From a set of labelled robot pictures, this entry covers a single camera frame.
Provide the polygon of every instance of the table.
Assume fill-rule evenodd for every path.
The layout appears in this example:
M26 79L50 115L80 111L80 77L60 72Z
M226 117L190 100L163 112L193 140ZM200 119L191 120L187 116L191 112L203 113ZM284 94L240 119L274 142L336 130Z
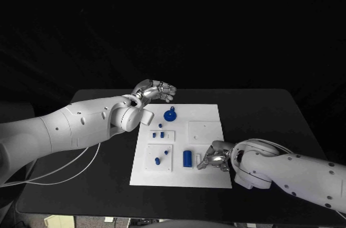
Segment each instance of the table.
M79 90L72 103L129 94L129 89ZM326 159L289 93L282 89L181 89L173 104L217 104L225 141L269 140L297 154ZM85 172L57 185L27 184L17 201L21 213L189 219L219 222L344 226L337 213L271 188L232 189L131 186L138 127L101 144ZM89 163L96 146L56 174L40 182L57 182ZM37 160L31 177L66 164L80 150L62 151Z

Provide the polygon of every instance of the robotic hand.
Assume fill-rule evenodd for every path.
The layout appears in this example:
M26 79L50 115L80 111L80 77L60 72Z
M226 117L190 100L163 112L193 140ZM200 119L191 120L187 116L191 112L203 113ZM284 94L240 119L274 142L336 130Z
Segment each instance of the robotic hand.
M197 169L210 164L226 172L227 160L233 181L246 189L269 189L275 182L291 196L346 213L346 166L294 154L271 141L249 139L235 145L213 141Z
M79 101L44 116L0 124L0 186L37 158L93 146L132 131L140 122L148 126L154 114L144 106L151 99L170 102L176 91L145 79L131 94Z

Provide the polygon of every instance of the black background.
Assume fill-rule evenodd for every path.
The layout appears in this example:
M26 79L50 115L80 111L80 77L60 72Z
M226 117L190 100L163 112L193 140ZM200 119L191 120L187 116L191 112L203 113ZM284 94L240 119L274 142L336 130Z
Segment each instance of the black background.
M79 89L285 89L346 164L344 0L0 0L0 99L36 116Z

